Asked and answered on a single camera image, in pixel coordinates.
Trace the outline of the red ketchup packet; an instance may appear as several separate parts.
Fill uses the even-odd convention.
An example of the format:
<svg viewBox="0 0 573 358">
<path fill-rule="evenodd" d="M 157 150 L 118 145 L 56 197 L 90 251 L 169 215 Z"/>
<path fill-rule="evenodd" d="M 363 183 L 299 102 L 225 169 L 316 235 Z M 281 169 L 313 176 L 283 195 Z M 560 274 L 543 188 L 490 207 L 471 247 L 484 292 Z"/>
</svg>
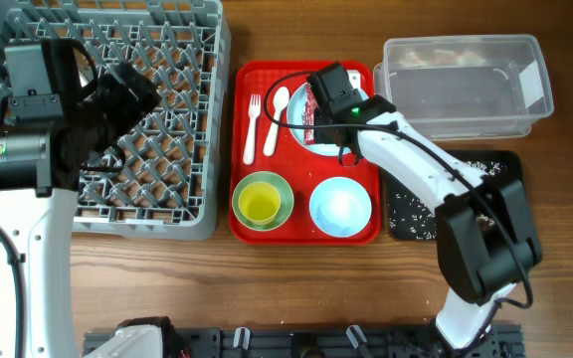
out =
<svg viewBox="0 0 573 358">
<path fill-rule="evenodd" d="M 317 110 L 317 102 L 311 91 L 310 85 L 305 85 L 305 104 L 302 114 L 302 124 L 307 126 L 303 131 L 303 142 L 305 145 L 315 143 L 314 130 L 311 128 L 315 125 L 315 111 Z"/>
</svg>

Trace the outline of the cream plastic spoon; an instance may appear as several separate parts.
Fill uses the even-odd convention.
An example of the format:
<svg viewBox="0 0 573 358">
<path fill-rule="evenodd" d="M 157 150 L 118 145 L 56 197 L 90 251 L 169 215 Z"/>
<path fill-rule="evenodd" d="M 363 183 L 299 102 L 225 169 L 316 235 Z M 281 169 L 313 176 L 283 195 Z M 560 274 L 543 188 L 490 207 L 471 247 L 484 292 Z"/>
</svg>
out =
<svg viewBox="0 0 573 358">
<path fill-rule="evenodd" d="M 290 99 L 289 90 L 286 87 L 280 87 L 276 91 L 273 98 L 274 114 L 273 118 L 275 121 L 280 121 L 282 112 L 287 108 Z M 272 123 L 269 132 L 266 137 L 266 141 L 263 147 L 263 153 L 265 156 L 273 156 L 276 151 L 278 142 L 279 126 Z"/>
</svg>

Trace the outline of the white plastic fork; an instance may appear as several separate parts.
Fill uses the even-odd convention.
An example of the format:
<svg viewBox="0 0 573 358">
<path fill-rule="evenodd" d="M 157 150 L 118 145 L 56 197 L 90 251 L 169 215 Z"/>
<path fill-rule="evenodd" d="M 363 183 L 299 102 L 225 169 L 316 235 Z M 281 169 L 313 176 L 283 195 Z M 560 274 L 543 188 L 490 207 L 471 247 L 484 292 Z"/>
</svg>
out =
<svg viewBox="0 0 573 358">
<path fill-rule="evenodd" d="M 246 165 L 251 165 L 255 160 L 256 127 L 261 109 L 261 96 L 257 93 L 252 94 L 248 106 L 249 126 L 243 152 L 243 163 Z"/>
</svg>

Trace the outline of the light blue bowl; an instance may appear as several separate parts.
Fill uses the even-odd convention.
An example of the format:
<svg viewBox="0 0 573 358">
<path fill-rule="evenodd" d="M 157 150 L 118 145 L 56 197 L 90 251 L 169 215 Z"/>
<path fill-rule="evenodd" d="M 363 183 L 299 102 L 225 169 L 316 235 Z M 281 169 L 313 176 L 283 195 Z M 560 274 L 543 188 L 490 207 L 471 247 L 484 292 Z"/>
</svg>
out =
<svg viewBox="0 0 573 358">
<path fill-rule="evenodd" d="M 348 177 L 331 177 L 312 191 L 308 203 L 313 223 L 325 234 L 346 239 L 362 232 L 372 216 L 366 189 Z"/>
</svg>

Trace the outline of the green bowl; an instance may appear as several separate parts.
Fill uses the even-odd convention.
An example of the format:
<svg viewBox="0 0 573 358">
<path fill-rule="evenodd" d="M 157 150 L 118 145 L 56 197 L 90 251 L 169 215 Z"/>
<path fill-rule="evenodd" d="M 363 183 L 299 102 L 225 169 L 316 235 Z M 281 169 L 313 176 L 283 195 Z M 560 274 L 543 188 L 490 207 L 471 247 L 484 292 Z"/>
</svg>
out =
<svg viewBox="0 0 573 358">
<path fill-rule="evenodd" d="M 247 229 L 268 232 L 282 226 L 294 208 L 294 193 L 285 178 L 270 171 L 244 177 L 235 187 L 232 209 Z"/>
</svg>

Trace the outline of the yellow plastic cup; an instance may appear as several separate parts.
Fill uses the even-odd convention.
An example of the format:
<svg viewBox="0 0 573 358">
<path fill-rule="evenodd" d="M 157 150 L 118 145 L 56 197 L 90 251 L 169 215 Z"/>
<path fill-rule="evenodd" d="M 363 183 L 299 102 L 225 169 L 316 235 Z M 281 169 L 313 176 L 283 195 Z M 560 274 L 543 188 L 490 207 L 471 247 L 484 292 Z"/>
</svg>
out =
<svg viewBox="0 0 573 358">
<path fill-rule="evenodd" d="M 256 226 L 265 226 L 276 217 L 282 203 L 278 189 L 268 182 L 254 182 L 243 188 L 239 210 Z"/>
</svg>

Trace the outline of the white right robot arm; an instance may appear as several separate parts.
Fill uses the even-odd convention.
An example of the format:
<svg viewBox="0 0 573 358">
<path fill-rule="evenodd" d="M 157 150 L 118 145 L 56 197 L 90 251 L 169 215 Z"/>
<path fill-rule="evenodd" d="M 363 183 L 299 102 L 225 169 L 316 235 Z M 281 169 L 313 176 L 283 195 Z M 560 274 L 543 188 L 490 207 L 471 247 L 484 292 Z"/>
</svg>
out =
<svg viewBox="0 0 573 358">
<path fill-rule="evenodd" d="M 306 78 L 317 103 L 313 131 L 394 176 L 435 216 L 437 257 L 449 286 L 435 327 L 452 353 L 481 343 L 497 310 L 517 305 L 521 283 L 542 260 L 533 216 L 519 177 L 492 177 L 421 135 L 380 95 L 362 97 L 345 67 L 333 63 Z"/>
</svg>

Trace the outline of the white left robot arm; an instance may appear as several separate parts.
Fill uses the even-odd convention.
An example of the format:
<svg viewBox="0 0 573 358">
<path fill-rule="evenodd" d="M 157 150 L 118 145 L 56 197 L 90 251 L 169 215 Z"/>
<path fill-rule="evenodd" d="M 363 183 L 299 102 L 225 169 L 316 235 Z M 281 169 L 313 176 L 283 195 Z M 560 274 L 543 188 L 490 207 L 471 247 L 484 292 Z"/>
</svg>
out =
<svg viewBox="0 0 573 358">
<path fill-rule="evenodd" d="M 0 105 L 0 357 L 75 357 L 71 239 L 82 171 L 118 172 L 108 149 L 159 105 L 121 62 L 81 80 L 93 59 L 73 39 L 12 44 Z"/>
</svg>

